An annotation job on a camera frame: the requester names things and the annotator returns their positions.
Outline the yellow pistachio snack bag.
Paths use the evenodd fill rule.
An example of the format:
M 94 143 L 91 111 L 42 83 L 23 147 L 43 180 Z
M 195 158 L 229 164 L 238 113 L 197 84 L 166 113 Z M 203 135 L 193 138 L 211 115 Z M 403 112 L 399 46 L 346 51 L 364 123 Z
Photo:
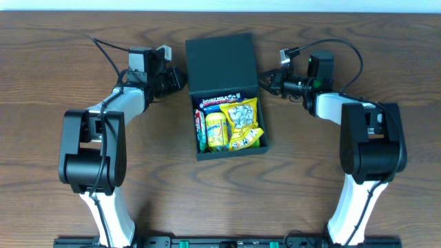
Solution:
M 257 107 L 257 98 L 220 106 L 231 129 L 227 145 L 229 151 L 249 148 L 265 133 L 258 124 Z

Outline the dark green gift box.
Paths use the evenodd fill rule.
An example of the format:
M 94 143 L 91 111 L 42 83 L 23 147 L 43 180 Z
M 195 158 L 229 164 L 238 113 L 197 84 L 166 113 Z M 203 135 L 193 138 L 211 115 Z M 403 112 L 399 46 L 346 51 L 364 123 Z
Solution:
M 185 42 L 187 83 L 192 109 L 201 99 L 240 93 L 257 98 L 258 126 L 266 131 L 259 96 L 257 62 L 251 33 Z

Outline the purple Dairy Milk bar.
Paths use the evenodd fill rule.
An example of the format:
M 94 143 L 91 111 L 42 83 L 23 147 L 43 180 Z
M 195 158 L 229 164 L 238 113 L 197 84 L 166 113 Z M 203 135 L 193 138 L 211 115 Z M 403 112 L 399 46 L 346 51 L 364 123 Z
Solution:
M 213 105 L 219 105 L 224 103 L 235 103 L 242 101 L 243 95 L 240 92 L 233 94 L 226 94 L 221 96 L 215 96 L 207 99 L 198 99 L 196 104 L 200 108 L 209 107 Z

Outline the blue Oreo cookie pack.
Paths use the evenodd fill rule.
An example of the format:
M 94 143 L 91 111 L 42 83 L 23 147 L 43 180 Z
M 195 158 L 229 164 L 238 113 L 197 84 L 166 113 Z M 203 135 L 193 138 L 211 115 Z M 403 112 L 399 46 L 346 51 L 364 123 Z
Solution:
M 239 103 L 222 103 L 219 105 L 211 105 L 208 107 L 200 108 L 200 111 L 205 115 L 217 113 L 217 112 L 226 112 L 228 109 L 239 106 Z

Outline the yellow Mentos candy bottle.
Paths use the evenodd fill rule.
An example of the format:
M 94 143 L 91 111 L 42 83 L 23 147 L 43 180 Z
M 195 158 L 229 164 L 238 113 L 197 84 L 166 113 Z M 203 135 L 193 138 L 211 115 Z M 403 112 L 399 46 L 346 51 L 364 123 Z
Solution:
M 207 145 L 213 151 L 221 151 L 228 144 L 227 119 L 222 112 L 208 114 L 205 118 Z

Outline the red green KitKat bar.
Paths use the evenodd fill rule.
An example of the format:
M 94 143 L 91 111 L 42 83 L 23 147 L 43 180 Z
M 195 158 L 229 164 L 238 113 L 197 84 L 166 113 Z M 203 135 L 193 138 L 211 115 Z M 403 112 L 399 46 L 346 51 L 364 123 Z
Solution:
M 198 144 L 198 150 L 200 153 L 205 152 L 207 149 L 207 135 L 205 126 L 205 115 L 201 110 L 194 110 L 196 140 Z

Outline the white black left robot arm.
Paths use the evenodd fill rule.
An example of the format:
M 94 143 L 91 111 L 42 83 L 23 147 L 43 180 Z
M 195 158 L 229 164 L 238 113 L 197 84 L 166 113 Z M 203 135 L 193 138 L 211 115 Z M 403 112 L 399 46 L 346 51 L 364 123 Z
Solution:
M 95 238 L 57 238 L 55 247 L 131 247 L 136 224 L 121 185 L 127 170 L 125 128 L 155 98 L 181 90 L 172 49 L 135 47 L 128 67 L 117 72 L 111 94 L 100 103 L 68 110 L 63 117 L 58 174 L 87 204 L 99 230 Z

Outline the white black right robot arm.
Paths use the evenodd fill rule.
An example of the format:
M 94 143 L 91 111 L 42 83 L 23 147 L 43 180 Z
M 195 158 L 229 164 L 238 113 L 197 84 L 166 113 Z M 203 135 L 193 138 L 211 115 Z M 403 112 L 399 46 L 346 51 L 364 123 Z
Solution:
M 374 205 L 407 162 L 407 152 L 395 103 L 377 103 L 333 88 L 334 54 L 316 50 L 309 55 L 306 75 L 294 74 L 292 62 L 300 48 L 280 51 L 282 67 L 261 74 L 260 85 L 273 95 L 302 99 L 314 117 L 340 127 L 340 164 L 345 181 L 338 205 L 314 247 L 387 247 L 393 242 L 365 239 Z

